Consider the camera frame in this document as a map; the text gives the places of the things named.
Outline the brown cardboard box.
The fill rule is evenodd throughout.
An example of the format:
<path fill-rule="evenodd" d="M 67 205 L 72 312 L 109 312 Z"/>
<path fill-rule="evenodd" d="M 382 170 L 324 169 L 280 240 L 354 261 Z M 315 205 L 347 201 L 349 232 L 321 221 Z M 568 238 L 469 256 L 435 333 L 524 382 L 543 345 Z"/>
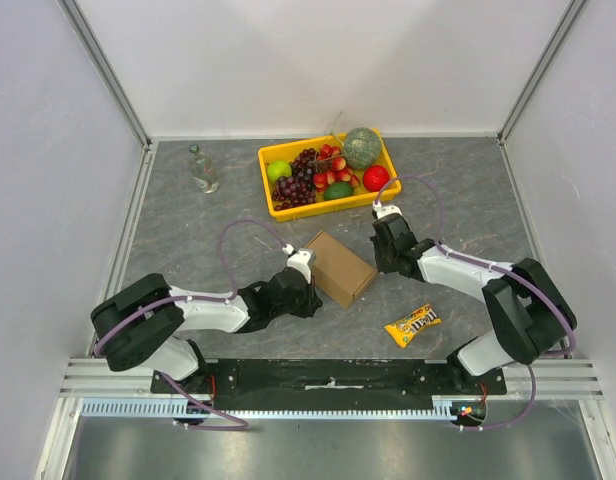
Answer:
<path fill-rule="evenodd" d="M 316 256 L 311 267 L 316 285 L 342 308 L 360 298 L 377 276 L 374 267 L 325 231 L 306 248 Z"/>

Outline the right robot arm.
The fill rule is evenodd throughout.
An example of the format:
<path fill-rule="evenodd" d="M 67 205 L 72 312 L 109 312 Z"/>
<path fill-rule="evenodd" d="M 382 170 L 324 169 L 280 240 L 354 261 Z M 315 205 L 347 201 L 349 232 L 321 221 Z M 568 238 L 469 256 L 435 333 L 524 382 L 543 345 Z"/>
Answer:
<path fill-rule="evenodd" d="M 461 254 L 433 239 L 417 240 L 395 208 L 377 213 L 371 241 L 382 273 L 451 288 L 482 302 L 492 331 L 459 347 L 446 368 L 455 392 L 471 392 L 482 375 L 511 362 L 530 365 L 563 339 L 573 348 L 577 320 L 541 263 L 516 264 Z"/>

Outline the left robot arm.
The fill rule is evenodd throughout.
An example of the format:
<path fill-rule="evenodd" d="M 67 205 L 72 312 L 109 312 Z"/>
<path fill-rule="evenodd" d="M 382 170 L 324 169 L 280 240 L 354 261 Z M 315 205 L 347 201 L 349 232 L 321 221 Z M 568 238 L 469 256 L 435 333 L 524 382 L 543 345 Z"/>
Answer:
<path fill-rule="evenodd" d="M 183 333 L 252 333 L 284 315 L 311 318 L 321 307 L 315 282 L 291 267 L 223 294 L 182 290 L 152 273 L 91 312 L 98 338 L 94 354 L 113 372 L 150 368 L 170 376 L 184 392 L 196 393 L 206 385 L 208 371 L 200 348 Z"/>

